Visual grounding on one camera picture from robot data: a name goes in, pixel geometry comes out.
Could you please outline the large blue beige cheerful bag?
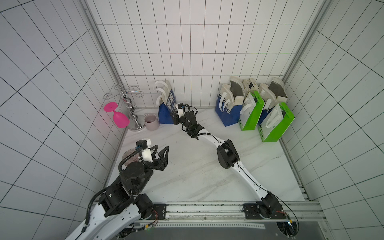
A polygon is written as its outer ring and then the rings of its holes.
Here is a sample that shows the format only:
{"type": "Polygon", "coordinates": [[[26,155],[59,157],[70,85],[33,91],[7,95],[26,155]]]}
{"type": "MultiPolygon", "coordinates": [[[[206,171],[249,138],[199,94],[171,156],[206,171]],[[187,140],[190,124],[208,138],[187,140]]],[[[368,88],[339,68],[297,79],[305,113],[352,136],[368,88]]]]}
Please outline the large blue beige cheerful bag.
{"type": "Polygon", "coordinates": [[[239,78],[231,77],[229,84],[222,85],[217,98],[215,112],[225,127],[238,123],[244,98],[245,90],[239,78]]]}

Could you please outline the navy beige small bag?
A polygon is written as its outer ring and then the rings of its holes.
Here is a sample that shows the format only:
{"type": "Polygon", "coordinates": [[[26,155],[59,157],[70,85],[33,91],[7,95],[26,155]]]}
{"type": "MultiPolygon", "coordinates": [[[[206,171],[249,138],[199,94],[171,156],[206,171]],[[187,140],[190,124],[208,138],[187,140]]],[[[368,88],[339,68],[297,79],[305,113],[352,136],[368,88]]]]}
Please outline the navy beige small bag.
{"type": "Polygon", "coordinates": [[[243,80],[243,88],[244,88],[244,93],[245,93],[245,96],[249,93],[249,92],[259,92],[259,86],[256,82],[255,79],[253,78],[248,78],[248,79],[244,79],[243,80]]]}

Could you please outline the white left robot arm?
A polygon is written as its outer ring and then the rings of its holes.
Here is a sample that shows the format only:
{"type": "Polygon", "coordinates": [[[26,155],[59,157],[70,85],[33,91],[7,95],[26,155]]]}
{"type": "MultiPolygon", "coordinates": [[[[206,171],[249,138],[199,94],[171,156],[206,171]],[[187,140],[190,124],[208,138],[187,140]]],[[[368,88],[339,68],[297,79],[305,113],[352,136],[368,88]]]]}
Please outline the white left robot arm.
{"type": "Polygon", "coordinates": [[[85,220],[67,238],[111,240],[154,228],[164,212],[142,191],[155,170],[167,167],[169,149],[158,151],[149,141],[138,141],[135,151],[119,163],[119,176],[91,198],[85,220]]]}

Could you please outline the green white bag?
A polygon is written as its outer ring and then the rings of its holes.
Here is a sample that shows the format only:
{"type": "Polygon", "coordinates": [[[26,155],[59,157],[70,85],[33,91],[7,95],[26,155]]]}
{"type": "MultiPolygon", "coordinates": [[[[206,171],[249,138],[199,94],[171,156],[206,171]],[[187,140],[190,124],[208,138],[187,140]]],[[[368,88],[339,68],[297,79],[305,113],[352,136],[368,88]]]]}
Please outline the green white bag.
{"type": "Polygon", "coordinates": [[[242,131],[253,131],[256,129],[265,101],[257,91],[250,91],[245,97],[243,108],[240,111],[239,124],[242,131]]]}
{"type": "Polygon", "coordinates": [[[295,116],[286,103],[279,103],[270,110],[263,110],[258,130],[263,142],[277,142],[294,121],[295,116]]]}

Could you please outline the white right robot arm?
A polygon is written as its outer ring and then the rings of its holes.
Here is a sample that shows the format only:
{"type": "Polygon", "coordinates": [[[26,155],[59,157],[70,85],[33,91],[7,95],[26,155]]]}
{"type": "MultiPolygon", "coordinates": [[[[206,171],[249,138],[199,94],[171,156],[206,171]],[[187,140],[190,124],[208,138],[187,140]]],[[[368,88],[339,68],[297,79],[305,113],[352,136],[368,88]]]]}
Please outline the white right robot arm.
{"type": "Polygon", "coordinates": [[[270,220],[276,214],[285,217],[284,222],[278,223],[281,232],[288,238],[295,237],[300,230],[300,223],[297,217],[292,221],[289,214],[283,210],[285,204],[280,198],[272,192],[265,189],[246,169],[240,161],[240,156],[231,140],[222,140],[215,135],[209,133],[201,126],[196,119],[197,111],[192,111],[188,104],[177,104],[172,110],[171,116],[175,125],[182,125],[182,130],[189,137],[196,140],[203,140],[217,149],[218,161],[224,169],[233,171],[241,178],[251,189],[256,197],[254,204],[244,204],[243,211],[246,219],[254,219],[260,217],[264,220],[270,220]]]}

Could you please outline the blue beige takeout bag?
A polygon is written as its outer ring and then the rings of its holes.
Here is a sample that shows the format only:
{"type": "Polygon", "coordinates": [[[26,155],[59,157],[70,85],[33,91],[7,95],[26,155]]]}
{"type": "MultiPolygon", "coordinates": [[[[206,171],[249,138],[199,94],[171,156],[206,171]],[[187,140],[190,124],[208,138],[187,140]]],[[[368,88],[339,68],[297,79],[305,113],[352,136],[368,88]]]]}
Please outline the blue beige takeout bag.
{"type": "Polygon", "coordinates": [[[263,122],[263,120],[275,106],[280,103],[286,103],[288,99],[288,96],[285,92],[285,85],[278,78],[272,78],[272,81],[269,85],[260,84],[259,94],[264,100],[265,105],[258,121],[258,125],[263,122]]]}

